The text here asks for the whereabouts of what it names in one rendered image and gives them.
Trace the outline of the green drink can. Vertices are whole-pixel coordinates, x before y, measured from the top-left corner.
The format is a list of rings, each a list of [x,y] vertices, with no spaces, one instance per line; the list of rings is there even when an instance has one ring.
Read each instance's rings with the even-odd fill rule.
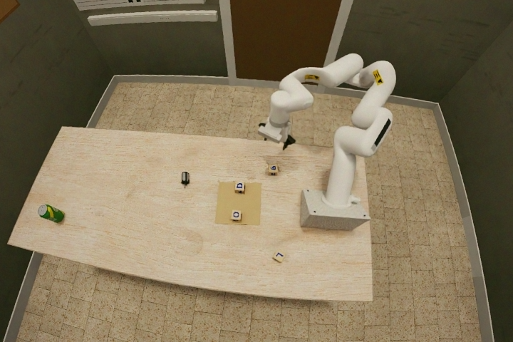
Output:
[[[48,204],[43,204],[38,208],[38,215],[44,219],[59,223],[64,218],[64,212]]]

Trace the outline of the tan cardboard mat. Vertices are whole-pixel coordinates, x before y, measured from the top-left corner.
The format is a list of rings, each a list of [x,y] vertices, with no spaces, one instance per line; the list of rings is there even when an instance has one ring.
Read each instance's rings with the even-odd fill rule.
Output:
[[[261,183],[245,183],[244,194],[235,192],[236,182],[219,182],[215,224],[260,225]],[[231,220],[232,210],[242,211],[241,222]]]

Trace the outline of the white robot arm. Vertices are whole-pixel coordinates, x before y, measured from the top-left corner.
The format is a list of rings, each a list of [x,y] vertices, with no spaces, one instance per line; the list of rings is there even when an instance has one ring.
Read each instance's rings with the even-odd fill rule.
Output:
[[[314,82],[328,88],[335,88],[343,82],[370,88],[351,116],[351,122],[356,128],[343,126],[334,134],[328,188],[326,195],[321,198],[328,207],[348,209],[352,202],[361,200],[360,197],[353,198],[355,195],[350,195],[356,171],[356,155],[366,158],[374,155],[391,128],[392,113],[383,106],[393,92],[395,81],[395,70],[391,63],[377,61],[363,69],[363,59],[355,53],[324,68],[298,69],[285,77],[279,84],[280,90],[272,94],[269,122],[258,129],[258,134],[277,144],[281,142],[282,135],[279,133],[283,127],[291,125],[290,112],[305,110],[314,102],[314,97],[301,84],[303,82]]]

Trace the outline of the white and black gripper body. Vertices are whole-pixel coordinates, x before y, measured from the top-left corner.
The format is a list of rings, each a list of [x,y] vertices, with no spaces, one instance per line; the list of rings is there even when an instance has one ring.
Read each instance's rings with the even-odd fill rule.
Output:
[[[266,124],[269,122],[269,117],[266,121]],[[288,132],[287,132],[288,130]],[[282,135],[282,140],[281,142],[285,143],[286,140],[287,140],[287,136],[290,135],[291,133],[291,126],[290,125],[286,125],[285,127],[282,128],[282,131],[279,133],[280,135]]]

